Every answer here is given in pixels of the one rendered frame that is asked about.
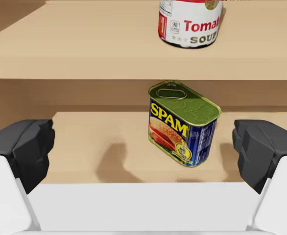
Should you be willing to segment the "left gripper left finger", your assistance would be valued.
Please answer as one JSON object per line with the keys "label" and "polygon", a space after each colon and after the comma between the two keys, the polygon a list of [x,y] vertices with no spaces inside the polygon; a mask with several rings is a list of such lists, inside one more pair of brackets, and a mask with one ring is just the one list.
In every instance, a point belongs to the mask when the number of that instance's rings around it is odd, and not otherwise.
{"label": "left gripper left finger", "polygon": [[48,173],[52,126],[51,119],[27,119],[0,130],[0,235],[41,230],[28,194]]}

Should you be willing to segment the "green and blue rectangular can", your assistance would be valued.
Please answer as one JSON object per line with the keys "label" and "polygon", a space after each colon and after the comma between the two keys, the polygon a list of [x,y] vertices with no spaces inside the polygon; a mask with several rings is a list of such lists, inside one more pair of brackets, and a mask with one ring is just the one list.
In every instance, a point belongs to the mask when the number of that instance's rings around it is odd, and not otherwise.
{"label": "green and blue rectangular can", "polygon": [[185,167],[203,163],[221,108],[179,81],[163,81],[148,94],[149,140]]}

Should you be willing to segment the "pale wooden shelf unit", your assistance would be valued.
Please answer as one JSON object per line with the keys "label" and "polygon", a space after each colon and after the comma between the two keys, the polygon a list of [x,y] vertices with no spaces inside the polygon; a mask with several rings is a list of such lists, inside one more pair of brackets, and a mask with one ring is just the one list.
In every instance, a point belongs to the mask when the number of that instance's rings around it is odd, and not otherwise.
{"label": "pale wooden shelf unit", "polygon": [[[0,130],[52,119],[46,184],[239,182],[236,119],[287,129],[287,0],[227,0],[216,41],[158,36],[156,0],[0,0]],[[208,159],[148,140],[148,90],[180,80],[221,107]]]}

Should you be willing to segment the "red and white can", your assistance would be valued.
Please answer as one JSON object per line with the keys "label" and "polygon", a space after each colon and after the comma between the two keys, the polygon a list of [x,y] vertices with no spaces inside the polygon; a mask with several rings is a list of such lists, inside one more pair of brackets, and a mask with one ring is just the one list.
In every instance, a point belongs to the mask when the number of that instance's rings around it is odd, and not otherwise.
{"label": "red and white can", "polygon": [[159,37],[177,47],[207,47],[217,39],[222,8],[222,0],[159,0]]}

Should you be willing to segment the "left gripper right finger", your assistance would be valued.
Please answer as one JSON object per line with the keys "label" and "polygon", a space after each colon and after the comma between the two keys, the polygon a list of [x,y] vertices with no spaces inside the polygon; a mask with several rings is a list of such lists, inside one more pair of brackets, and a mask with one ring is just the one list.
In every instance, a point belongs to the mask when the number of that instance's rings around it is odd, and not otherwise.
{"label": "left gripper right finger", "polygon": [[287,130],[266,120],[237,119],[234,126],[240,176],[260,195],[246,229],[287,235]]}

